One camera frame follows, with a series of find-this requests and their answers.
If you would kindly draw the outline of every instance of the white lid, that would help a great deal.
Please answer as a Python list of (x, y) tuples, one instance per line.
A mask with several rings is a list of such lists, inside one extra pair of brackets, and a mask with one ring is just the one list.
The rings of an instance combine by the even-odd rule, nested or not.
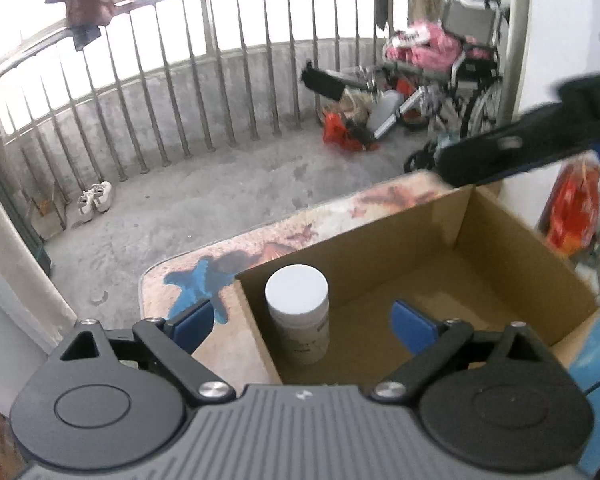
[(318, 323), (329, 307), (324, 275), (308, 265), (289, 265), (267, 280), (264, 295), (271, 316), (279, 323), (301, 328)]

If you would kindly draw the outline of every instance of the red plastic bag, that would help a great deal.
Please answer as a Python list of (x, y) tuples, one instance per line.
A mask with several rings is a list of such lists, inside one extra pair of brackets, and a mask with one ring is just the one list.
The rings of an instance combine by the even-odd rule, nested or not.
[(324, 128), (322, 129), (322, 141), (325, 144), (337, 144), (350, 152), (361, 152), (365, 149), (359, 140), (351, 137), (351, 134), (342, 124), (340, 115), (335, 112), (326, 112), (324, 114)]
[(591, 243), (600, 212), (600, 166), (581, 158), (566, 166), (551, 209), (547, 243), (571, 256)]
[[(405, 99), (407, 99), (416, 91), (416, 86), (407, 78), (401, 77), (395, 84), (395, 90), (397, 92), (400, 92), (402, 95), (404, 95)], [(420, 110), (418, 110), (417, 108), (413, 110), (408, 110), (407, 113), (402, 115), (402, 118), (405, 119), (407, 122), (418, 121), (420, 120)]]

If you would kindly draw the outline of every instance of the blue gripper pad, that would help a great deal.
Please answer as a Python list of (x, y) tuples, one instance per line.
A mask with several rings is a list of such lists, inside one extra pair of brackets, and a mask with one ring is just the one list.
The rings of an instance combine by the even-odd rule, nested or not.
[(198, 348), (214, 327), (214, 308), (209, 300), (190, 306), (165, 323), (164, 333), (188, 354)]
[(438, 323), (397, 300), (391, 308), (391, 329), (407, 350), (416, 355), (438, 340)]

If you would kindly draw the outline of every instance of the metal frame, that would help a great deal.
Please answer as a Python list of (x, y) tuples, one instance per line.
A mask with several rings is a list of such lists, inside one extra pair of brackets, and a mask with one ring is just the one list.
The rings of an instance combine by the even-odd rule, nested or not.
[[(49, 113), (45, 114), (43, 117), (40, 117), (40, 118), (34, 118), (33, 115), (31, 114), (30, 115), (30, 118), (31, 118), (30, 124), (28, 124), (27, 126), (21, 128), (19, 130), (14, 129), (15, 137), (17, 137), (23, 133), (26, 133), (29, 130), (32, 131), (32, 134), (34, 136), (40, 137), (40, 135), (39, 135), (40, 124), (43, 121), (51, 120), (54, 131), (56, 133), (56, 136), (62, 147), (64, 156), (66, 157), (66, 159), (69, 163), (69, 166), (73, 173), (75, 181), (77, 182), (78, 187), (80, 189), (83, 189), (83, 190), (85, 189), (85, 182), (84, 182), (82, 175), (78, 171), (77, 164), (74, 161), (72, 154), (70, 153), (70, 151), (67, 147), (66, 139), (64, 138), (64, 135), (61, 131), (61, 127), (60, 127), (57, 115), (62, 110), (71, 110), (72, 115), (75, 120), (75, 123), (77, 125), (78, 133), (82, 140), (82, 145), (84, 146), (84, 150), (90, 160), (91, 166), (93, 167), (93, 171), (95, 172), (97, 179), (103, 180), (104, 176), (99, 167), (98, 161), (96, 160), (96, 157), (94, 156), (93, 150), (92, 150), (90, 142), (85, 134), (84, 127), (82, 125), (82, 121), (80, 120), (80, 116), (79, 116), (78, 110), (77, 110), (78, 104), (82, 104), (82, 103), (88, 102), (88, 101), (94, 101), (94, 106), (96, 107), (96, 113), (98, 115), (100, 127), (102, 129), (104, 138), (107, 142), (110, 156), (116, 167), (116, 170), (118, 171), (118, 176), (120, 177), (120, 180), (125, 180), (126, 179), (125, 168), (122, 167), (122, 164), (118, 157), (115, 143), (114, 143), (114, 141), (109, 133), (109, 130), (107, 128), (107, 125), (106, 125), (106, 122), (104, 119), (104, 112), (102, 110), (102, 106), (100, 105), (100, 101), (99, 101), (99, 96), (101, 96), (105, 92), (108, 92), (111, 90), (114, 90), (118, 95), (122, 115), (124, 117), (126, 128), (128, 129), (128, 134), (129, 134), (130, 140), (133, 144), (134, 151), (136, 153), (136, 161), (138, 162), (139, 169), (140, 169), (141, 173), (145, 173), (145, 172), (149, 171), (149, 167), (147, 166), (147, 163), (144, 160), (144, 155), (142, 153), (140, 143), (138, 142), (138, 137), (136, 136), (136, 131), (133, 126), (130, 109), (127, 106), (126, 98), (125, 98), (125, 95), (123, 92), (123, 86), (125, 84), (128, 84), (129, 82), (139, 82), (142, 86), (142, 92), (144, 94), (146, 108), (148, 111), (150, 122), (152, 124), (152, 129), (154, 132), (154, 137), (155, 137), (155, 140), (157, 143), (157, 147), (160, 152), (160, 158), (162, 159), (162, 164), (164, 166), (170, 165), (171, 162), (170, 162), (170, 160), (167, 156), (166, 150), (165, 150), (164, 141), (162, 139), (160, 129), (158, 127), (157, 118), (156, 118), (154, 107), (152, 104), (152, 97), (150, 95), (150, 92), (148, 89), (148, 84), (147, 84), (147, 76), (153, 75), (154, 73), (159, 73), (159, 72), (164, 73), (164, 76), (166, 78), (166, 83), (167, 83), (167, 90), (169, 93), (171, 106), (173, 108), (174, 118), (176, 121), (176, 129), (178, 131), (178, 135), (180, 137), (180, 142), (182, 144), (182, 150), (183, 150), (183, 153), (185, 156), (189, 156), (189, 155), (191, 155), (190, 150), (189, 150), (189, 143), (187, 140), (186, 132), (184, 130), (184, 125), (182, 123), (182, 118), (180, 116), (180, 109), (178, 107), (178, 102), (177, 102), (176, 95), (175, 95), (171, 70), (173, 70), (174, 68), (179, 67), (179, 66), (184, 66), (185, 64), (190, 65), (191, 76), (193, 79), (194, 92), (196, 93), (196, 101), (197, 101), (198, 110), (200, 113), (200, 123), (201, 123), (201, 127), (202, 127), (203, 139), (205, 141), (206, 148), (209, 151), (213, 151), (215, 149), (215, 146), (212, 142), (211, 134), (209, 131), (208, 117), (206, 115), (205, 102), (204, 102), (205, 100), (203, 99), (203, 92), (202, 92), (202, 87), (201, 87), (201, 82), (200, 82), (200, 76), (198, 74), (198, 63), (200, 62), (201, 59), (203, 59), (203, 60), (211, 59), (215, 63), (216, 75), (218, 78), (219, 97), (220, 97), (220, 102), (221, 102), (221, 106), (222, 106), (222, 113), (224, 115), (224, 129), (225, 129), (225, 132), (227, 135), (227, 141), (228, 141), (228, 144), (231, 146), (235, 146), (237, 143), (235, 134), (234, 134), (234, 126), (232, 124), (232, 115), (231, 115), (232, 111), (230, 109), (230, 103), (229, 103), (229, 99), (227, 97), (227, 91), (226, 91), (226, 83), (224, 80), (225, 73), (224, 73), (224, 68), (223, 68), (223, 60), (227, 53), (221, 52), (220, 49), (218, 48), (218, 37), (217, 37), (217, 33), (216, 33), (216, 23), (217, 22), (216, 22), (215, 16), (214, 16), (214, 8), (212, 5), (212, 0), (200, 0), (202, 3), (202, 19), (203, 19), (203, 29), (204, 29), (205, 43), (206, 43), (206, 54), (203, 56), (199, 56), (199, 57), (194, 56), (193, 51), (192, 51), (192, 43), (191, 43), (190, 30), (189, 30), (189, 20), (187, 19), (186, 6), (184, 4), (184, 0), (181, 0), (182, 7), (183, 7), (184, 19), (185, 19), (186, 34), (187, 34), (187, 46), (189, 48), (189, 60), (174, 63), (174, 64), (169, 64), (168, 60), (166, 59), (166, 51), (165, 51), (165, 47), (164, 47), (164, 41), (162, 38), (162, 31), (160, 30), (160, 21), (158, 19), (157, 11), (155, 11), (156, 4), (161, 1), (165, 1), (165, 0), (135, 0), (135, 1), (129, 2), (127, 4), (117, 6), (115, 9), (116, 15), (119, 15), (119, 14), (128, 14), (129, 15), (131, 31), (132, 31), (132, 38), (133, 38), (133, 42), (134, 42), (134, 52), (136, 54), (136, 61), (138, 62), (138, 74), (137, 75), (134, 75), (131, 78), (128, 78), (126, 80), (120, 80), (118, 73), (116, 71), (116, 67), (115, 67), (115, 63), (114, 63), (114, 59), (113, 59), (111, 44), (109, 42), (109, 37), (108, 37), (108, 31), (107, 31), (107, 28), (105, 27), (105, 38), (107, 41), (110, 62), (111, 62), (113, 73), (114, 73), (114, 83), (112, 85), (107, 85), (102, 88), (97, 88), (97, 89), (94, 88), (93, 81), (91, 80), (91, 74), (89, 73), (89, 68), (88, 68), (88, 65), (86, 64), (86, 60), (85, 60), (85, 64), (87, 67), (88, 79), (90, 80), (90, 90), (91, 91), (87, 96), (83, 96), (83, 97), (80, 97), (79, 99), (76, 99), (76, 98), (72, 97), (72, 95), (71, 95), (71, 92), (69, 89), (69, 84), (67, 81), (67, 76), (66, 76), (66, 73), (64, 72), (64, 67), (62, 66), (62, 62), (61, 62), (60, 66), (61, 66), (61, 70), (62, 70), (62, 79), (64, 81), (64, 85), (65, 85), (66, 92), (68, 95), (68, 103), (66, 105), (63, 105), (62, 107), (59, 107), (56, 109), (52, 108), (50, 105), (50, 101), (49, 101), (49, 97), (48, 97), (46, 88), (43, 83), (43, 93), (45, 95), (46, 103), (49, 107)], [(391, 31), (393, 29), (394, 11), (393, 11), (393, 7), (392, 7), (392, 1), (393, 0), (389, 0), (390, 8), (389, 8), (388, 25), (387, 25), (389, 33), (391, 33)], [(503, 90), (502, 101), (501, 101), (501, 106), (500, 106), (501, 120), (507, 120), (507, 117), (510, 118), (510, 116), (512, 115), (512, 110), (514, 108), (514, 103), (515, 103), (515, 96), (517, 94), (517, 88), (519, 85), (518, 79), (519, 79), (520, 73), (522, 71), (522, 58), (523, 58), (523, 51), (524, 51), (524, 45), (525, 45), (525, 39), (526, 39), (526, 22), (528, 20), (528, 0), (514, 0), (514, 1), (515, 1), (516, 5), (515, 5), (514, 9), (512, 9), (512, 22), (511, 22), (511, 26), (510, 26), (510, 35), (509, 35), (510, 45), (509, 45), (508, 52), (507, 52), (507, 64), (506, 64), (507, 71), (506, 71), (505, 78), (504, 78), (504, 90)], [(310, 41), (312, 42), (313, 63), (314, 63), (314, 66), (316, 68), (318, 68), (319, 67), (319, 53), (318, 53), (318, 37), (317, 37), (317, 31), (316, 31), (317, 9), (315, 8), (315, 0), (311, 0), (311, 2), (312, 2), (313, 37), (311, 38)], [(356, 25), (354, 56), (355, 56), (356, 64), (359, 64), (360, 63), (360, 41), (361, 40), (360, 40), (360, 29), (359, 29), (360, 17), (359, 17), (359, 9), (358, 9), (358, 0), (355, 0), (354, 3), (355, 3), (355, 25)], [(267, 60), (267, 77), (268, 77), (268, 83), (269, 83), (267, 97), (268, 97), (268, 102), (269, 102), (272, 130), (273, 130), (273, 133), (275, 136), (279, 136), (281, 134), (280, 118), (279, 118), (279, 114), (278, 114), (278, 96), (276, 94), (276, 82), (274, 80), (274, 67), (273, 67), (273, 60), (272, 60), (273, 46), (272, 46), (272, 42), (271, 42), (270, 35), (269, 35), (269, 30), (270, 30), (269, 27), (271, 26), (271, 23), (269, 23), (269, 13), (267, 12), (267, 0), (263, 0), (263, 5), (264, 5), (264, 25), (265, 25), (265, 39), (266, 39), (265, 43), (263, 45), (263, 48), (264, 48), (264, 52), (265, 52), (265, 56), (266, 56), (266, 60)], [(136, 32), (134, 30), (134, 22), (131, 17), (132, 10), (139, 9), (140, 7), (145, 7), (145, 6), (153, 6), (154, 7), (156, 21), (157, 21), (157, 25), (158, 25), (158, 40), (160, 43), (160, 53), (162, 55), (162, 62), (163, 62), (161, 68), (156, 69), (156, 70), (151, 70), (146, 73), (141, 65), (141, 59), (140, 59), (139, 50), (138, 50), (138, 42), (137, 42), (137, 38), (136, 38)], [(237, 6), (237, 12), (238, 12), (238, 30), (240, 32), (240, 48), (238, 51), (240, 52), (240, 54), (242, 56), (242, 65), (243, 65), (243, 72), (244, 72), (244, 79), (245, 79), (245, 103), (246, 103), (247, 111), (249, 113), (250, 138), (252, 140), (257, 140), (260, 138), (260, 135), (258, 133), (258, 127), (256, 124), (253, 95), (251, 93), (251, 91), (252, 91), (251, 73), (250, 73), (249, 59), (248, 59), (249, 58), (249, 49), (247, 48), (245, 41), (244, 41), (244, 29), (243, 29), (244, 24), (242, 22), (243, 16), (240, 11), (240, 1), (239, 0), (236, 0), (236, 6)], [(299, 126), (301, 126), (301, 110), (300, 110), (300, 105), (299, 105), (299, 91), (298, 91), (298, 81), (297, 81), (297, 79), (298, 79), (298, 74), (297, 74), (298, 60), (296, 59), (296, 48), (297, 48), (298, 44), (296, 42), (296, 38), (294, 37), (294, 32), (293, 32), (291, 0), (287, 0), (287, 11), (288, 11), (288, 26), (289, 26), (288, 49), (289, 49), (289, 57), (290, 57), (290, 77), (292, 79), (292, 81), (290, 83), (292, 85), (291, 86), (292, 106), (293, 106), (293, 117), (292, 118), (294, 120), (295, 126), (299, 127)], [(338, 27), (338, 25), (339, 25), (338, 24), (338, 0), (334, 0), (334, 20), (335, 20), (335, 32), (334, 32), (334, 38), (333, 38), (334, 57), (335, 57), (336, 69), (339, 69), (340, 68), (340, 43), (341, 43), (341, 41), (340, 41), (340, 30)], [(16, 68), (19, 64), (24, 62), (24, 60), (30, 59), (31, 57), (35, 56), (42, 50), (45, 50), (46, 48), (56, 44), (58, 41), (69, 37), (70, 31), (67, 30), (66, 28), (64, 28), (63, 22), (64, 22), (64, 20), (62, 20), (62, 22), (58, 22), (57, 24), (52, 25), (51, 27), (48, 27), (47, 29), (41, 31), (35, 37), (27, 40), (27, 42), (25, 44), (23, 44), (17, 51), (9, 54), (4, 59), (0, 60), (0, 78), (5, 73)], [(373, 35), (372, 35), (371, 41), (372, 41), (372, 49), (373, 49), (372, 63), (375, 65), (378, 62), (378, 31), (375, 26), (373, 27)], [(315, 96), (315, 108), (316, 108), (316, 112), (318, 112), (320, 109), (320, 98), (317, 95)], [(40, 137), (40, 142), (43, 145), (44, 140), (42, 137)], [(54, 168), (55, 162), (53, 160), (51, 160), (50, 156), (48, 156), (48, 155), (50, 155), (50, 154), (49, 154), (48, 150), (46, 150), (45, 158), (48, 159), (47, 163), (49, 164), (49, 168), (52, 168), (51, 173), (54, 176), (54, 181), (58, 183), (58, 187), (59, 187), (58, 175), (54, 174), (54, 172), (56, 171)], [(62, 189), (61, 187), (59, 187), (59, 189), (62, 190), (62, 193), (64, 195), (67, 195), (67, 193), (64, 189)]]

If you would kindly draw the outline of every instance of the shoe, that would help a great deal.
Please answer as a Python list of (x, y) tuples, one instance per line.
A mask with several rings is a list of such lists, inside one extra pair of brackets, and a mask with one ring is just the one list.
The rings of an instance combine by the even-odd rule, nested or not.
[(99, 184), (91, 186), (93, 193), (93, 204), (100, 213), (108, 211), (113, 202), (113, 186), (106, 180)]
[(88, 222), (93, 218), (93, 191), (88, 189), (84, 191), (78, 199), (78, 214), (82, 223)]

